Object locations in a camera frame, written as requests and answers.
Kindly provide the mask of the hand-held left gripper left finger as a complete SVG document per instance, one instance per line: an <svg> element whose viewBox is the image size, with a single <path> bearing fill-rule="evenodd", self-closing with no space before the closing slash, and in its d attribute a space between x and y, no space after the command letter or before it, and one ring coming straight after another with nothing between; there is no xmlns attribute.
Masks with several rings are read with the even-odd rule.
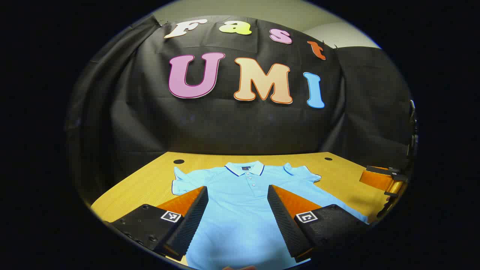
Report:
<svg viewBox="0 0 480 270"><path fill-rule="evenodd" d="M142 204L107 225L152 252L181 260L209 202L201 186L158 206Z"/></svg>

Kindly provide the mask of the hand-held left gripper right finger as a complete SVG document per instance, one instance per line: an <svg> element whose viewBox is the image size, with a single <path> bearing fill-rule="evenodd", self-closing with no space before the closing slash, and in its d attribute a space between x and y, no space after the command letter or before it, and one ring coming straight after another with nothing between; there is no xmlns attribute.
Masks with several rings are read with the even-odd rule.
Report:
<svg viewBox="0 0 480 270"><path fill-rule="evenodd" d="M351 246L370 226L336 204L321 207L278 186L267 200L292 258L300 263Z"/></svg>

